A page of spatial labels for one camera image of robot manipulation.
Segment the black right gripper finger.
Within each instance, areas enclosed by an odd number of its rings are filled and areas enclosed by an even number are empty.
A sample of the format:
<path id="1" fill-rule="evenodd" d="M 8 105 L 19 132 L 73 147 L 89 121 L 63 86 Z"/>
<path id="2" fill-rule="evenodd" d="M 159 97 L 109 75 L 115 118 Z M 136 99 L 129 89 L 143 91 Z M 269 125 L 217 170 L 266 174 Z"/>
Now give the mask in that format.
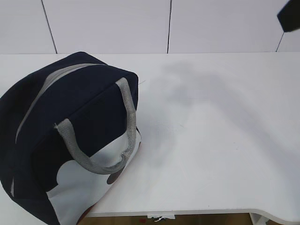
<path id="1" fill-rule="evenodd" d="M 277 14 L 284 32 L 293 32 L 300 28 L 300 0 L 289 0 Z"/>

